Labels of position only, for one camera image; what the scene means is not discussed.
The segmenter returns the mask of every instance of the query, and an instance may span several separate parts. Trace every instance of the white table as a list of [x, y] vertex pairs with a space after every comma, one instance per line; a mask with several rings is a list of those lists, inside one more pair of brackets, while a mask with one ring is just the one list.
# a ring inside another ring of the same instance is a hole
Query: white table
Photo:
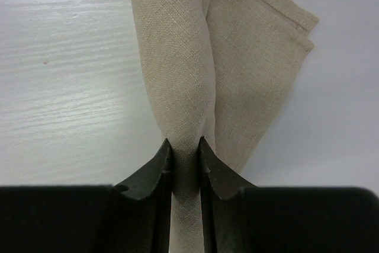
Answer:
[[[243, 175], [379, 194], [379, 2], [294, 0], [320, 22]], [[116, 183], [160, 132], [130, 0], [0, 0], [0, 184]]]

